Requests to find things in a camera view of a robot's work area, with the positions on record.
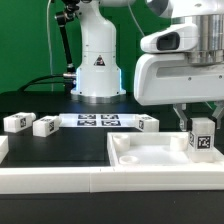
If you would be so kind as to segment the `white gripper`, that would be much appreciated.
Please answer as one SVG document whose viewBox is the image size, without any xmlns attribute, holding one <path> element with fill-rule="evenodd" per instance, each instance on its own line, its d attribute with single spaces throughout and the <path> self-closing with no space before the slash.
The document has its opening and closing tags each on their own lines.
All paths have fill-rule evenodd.
<svg viewBox="0 0 224 224">
<path fill-rule="evenodd" d="M 179 127 L 187 130 L 187 106 L 178 103 L 216 101 L 213 117 L 221 128 L 224 116 L 224 63 L 194 66 L 187 53 L 198 43 L 193 23 L 171 25 L 140 41 L 144 54 L 134 76 L 134 97 L 141 105 L 174 104 Z"/>
</svg>

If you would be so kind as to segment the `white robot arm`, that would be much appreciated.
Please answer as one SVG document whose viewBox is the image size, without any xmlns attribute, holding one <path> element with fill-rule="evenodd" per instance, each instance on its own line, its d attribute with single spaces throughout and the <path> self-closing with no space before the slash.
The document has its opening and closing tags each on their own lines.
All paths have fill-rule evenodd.
<svg viewBox="0 0 224 224">
<path fill-rule="evenodd" d="M 104 102 L 121 93 L 116 65 L 116 28 L 99 12 L 135 0 L 82 0 L 82 63 L 74 96 Z M 183 113 L 193 102 L 216 103 L 211 120 L 224 117 L 224 0 L 145 0 L 157 16 L 172 24 L 141 39 L 143 55 L 134 76 L 134 97 L 142 105 L 171 104 L 186 131 L 193 122 Z"/>
</svg>

